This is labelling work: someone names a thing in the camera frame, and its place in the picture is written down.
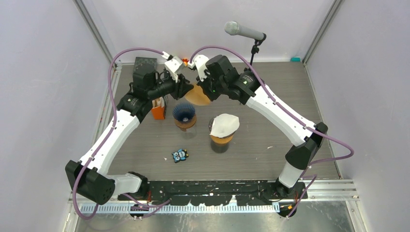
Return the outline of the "teal block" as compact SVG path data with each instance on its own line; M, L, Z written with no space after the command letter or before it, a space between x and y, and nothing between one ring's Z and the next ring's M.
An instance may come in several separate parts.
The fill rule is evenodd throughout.
M290 62L301 62L301 58L300 57L292 57L290 59Z

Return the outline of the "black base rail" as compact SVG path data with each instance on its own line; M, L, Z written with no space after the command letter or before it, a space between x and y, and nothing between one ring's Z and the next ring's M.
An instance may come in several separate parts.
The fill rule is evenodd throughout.
M279 200L306 199L305 189L303 182L286 190L275 181L267 180L149 181L136 193L121 194L118 199L148 200L154 205L168 201L175 206L226 206L230 202L236 202L238 206L254 206L270 205Z

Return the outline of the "blue ribbed dripper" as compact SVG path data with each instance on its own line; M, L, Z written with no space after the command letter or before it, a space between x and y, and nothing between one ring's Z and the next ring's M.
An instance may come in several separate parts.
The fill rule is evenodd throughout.
M196 115L194 106L191 103L184 102L177 104L173 111L173 118L181 123L191 122Z

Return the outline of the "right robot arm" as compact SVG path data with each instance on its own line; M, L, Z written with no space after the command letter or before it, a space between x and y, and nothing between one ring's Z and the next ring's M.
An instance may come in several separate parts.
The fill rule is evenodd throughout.
M276 179L276 192L282 198L295 193L295 184L322 146L328 127L305 119L278 97L250 68L238 73L226 56L208 58L197 55L190 65L198 71L197 84L211 100L226 95L257 111L291 141L286 163Z

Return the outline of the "dark grey studded plate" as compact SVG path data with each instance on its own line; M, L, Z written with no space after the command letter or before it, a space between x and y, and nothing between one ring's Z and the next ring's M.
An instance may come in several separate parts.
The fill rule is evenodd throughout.
M138 66L141 64L150 64L153 65L156 69L158 66L158 62L156 58L147 58L147 57L136 57L134 61L134 66Z

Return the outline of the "black microphone tripod stand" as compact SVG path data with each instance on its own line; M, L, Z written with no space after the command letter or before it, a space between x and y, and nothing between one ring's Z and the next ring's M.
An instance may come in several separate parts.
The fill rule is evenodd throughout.
M259 46L262 43L263 43L263 40L255 40L254 41L254 45L252 46L252 49L251 49L251 57L250 57L250 61L249 61L250 66L253 65L254 57L257 53L259 53L259 51L260 51Z

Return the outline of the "dark glass carafe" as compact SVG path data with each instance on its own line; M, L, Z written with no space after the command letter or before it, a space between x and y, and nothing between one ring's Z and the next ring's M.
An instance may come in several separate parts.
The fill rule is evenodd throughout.
M217 144L211 142L211 149L216 153L224 153L229 149L229 144Z

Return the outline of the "white paper coffee filter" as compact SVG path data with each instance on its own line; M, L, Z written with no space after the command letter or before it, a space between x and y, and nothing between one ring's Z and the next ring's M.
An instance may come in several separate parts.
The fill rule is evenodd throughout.
M220 114L210 123L210 135L218 138L229 137L240 126L239 117L231 114Z

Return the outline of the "brown paper coffee filter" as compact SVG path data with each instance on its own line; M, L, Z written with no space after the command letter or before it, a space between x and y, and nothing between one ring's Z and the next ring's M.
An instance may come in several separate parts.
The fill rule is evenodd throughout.
M185 99L191 104L198 106L205 106L211 103L208 96L203 93L202 88L198 85L194 85L193 89L186 93Z

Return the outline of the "blue owl toy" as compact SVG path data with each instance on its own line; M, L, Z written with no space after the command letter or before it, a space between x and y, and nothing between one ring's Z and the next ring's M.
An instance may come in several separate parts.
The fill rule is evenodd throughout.
M186 149L179 149L173 152L171 155L174 160L174 163L185 161L189 157L188 151Z

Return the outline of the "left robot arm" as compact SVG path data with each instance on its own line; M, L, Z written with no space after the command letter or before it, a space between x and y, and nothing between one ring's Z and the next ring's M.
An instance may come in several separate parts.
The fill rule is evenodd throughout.
M73 196L81 196L103 205L113 195L130 193L143 200L148 194L147 178L135 172L108 175L109 167L128 136L153 108L153 100L167 95L182 98L193 85L181 71L183 63L173 59L162 72L147 63L134 67L129 91L120 99L111 122L92 148L79 160L65 166Z

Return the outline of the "toy train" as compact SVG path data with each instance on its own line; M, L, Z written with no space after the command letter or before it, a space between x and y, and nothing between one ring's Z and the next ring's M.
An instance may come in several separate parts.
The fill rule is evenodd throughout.
M183 64L184 64L185 67L188 67L188 66L189 66L189 61L190 61L190 60L189 60L188 58L183 58L183 59L182 59L182 62L183 62Z

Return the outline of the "grey microphone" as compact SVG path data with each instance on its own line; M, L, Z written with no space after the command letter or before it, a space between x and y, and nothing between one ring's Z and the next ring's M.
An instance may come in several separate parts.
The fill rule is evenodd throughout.
M231 36L238 35L257 41L264 41L266 39L265 33L240 25L236 21L226 22L224 25L224 31Z

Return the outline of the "orange coffee filter bag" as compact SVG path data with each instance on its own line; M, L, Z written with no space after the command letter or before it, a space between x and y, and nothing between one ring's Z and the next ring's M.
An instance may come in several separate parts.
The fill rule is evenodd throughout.
M165 120L168 97L163 96L152 101L153 107L151 109L152 116L155 120Z

